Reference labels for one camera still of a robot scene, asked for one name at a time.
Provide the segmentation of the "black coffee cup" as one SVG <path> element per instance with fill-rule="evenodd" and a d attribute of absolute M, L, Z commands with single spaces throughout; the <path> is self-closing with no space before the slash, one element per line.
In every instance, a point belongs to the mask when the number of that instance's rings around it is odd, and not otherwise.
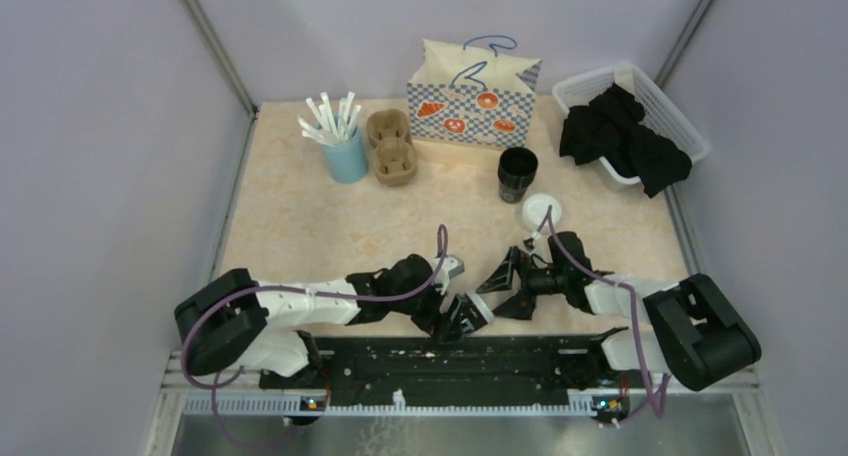
<path fill-rule="evenodd" d="M 457 308 L 454 311 L 454 326 L 460 338 L 470 335 L 481 328 L 475 328 L 470 314 L 471 304 L 469 300 L 457 300 Z"/>

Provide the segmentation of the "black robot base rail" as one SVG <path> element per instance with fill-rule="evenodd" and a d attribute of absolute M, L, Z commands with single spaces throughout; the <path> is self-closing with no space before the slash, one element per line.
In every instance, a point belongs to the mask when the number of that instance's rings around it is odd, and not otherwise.
<path fill-rule="evenodd" d="M 262 390 L 328 392 L 342 408 L 381 406 L 400 391 L 411 409 L 576 406 L 580 390 L 620 396 L 642 388 L 636 370 L 614 370 L 605 334 L 471 337 L 439 345 L 421 337 L 316 340 L 321 361 L 303 375 L 259 373 Z"/>

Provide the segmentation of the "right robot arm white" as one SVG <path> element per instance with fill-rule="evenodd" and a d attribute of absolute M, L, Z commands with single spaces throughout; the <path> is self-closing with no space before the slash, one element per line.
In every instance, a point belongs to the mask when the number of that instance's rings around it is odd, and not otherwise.
<path fill-rule="evenodd" d="M 572 231 L 549 236 L 547 244 L 548 261 L 510 247 L 475 291 L 510 292 L 491 317 L 529 320 L 538 297 L 562 295 L 584 313 L 628 319 L 632 327 L 604 337 L 586 361 L 594 385 L 612 388 L 627 371 L 647 369 L 700 391 L 761 359 L 759 339 L 708 275 L 679 282 L 616 276 L 592 268 Z"/>

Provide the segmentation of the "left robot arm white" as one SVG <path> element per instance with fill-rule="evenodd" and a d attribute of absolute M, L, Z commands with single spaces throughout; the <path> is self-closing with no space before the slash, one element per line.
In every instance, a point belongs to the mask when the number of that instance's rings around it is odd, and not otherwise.
<path fill-rule="evenodd" d="M 319 380 L 320 355 L 305 326 L 355 326 L 405 315 L 431 334 L 450 282 L 465 271 L 454 255 L 411 254 L 390 268 L 319 283 L 274 285 L 230 270 L 174 310 L 192 377 L 228 369 L 267 370 L 297 389 Z"/>

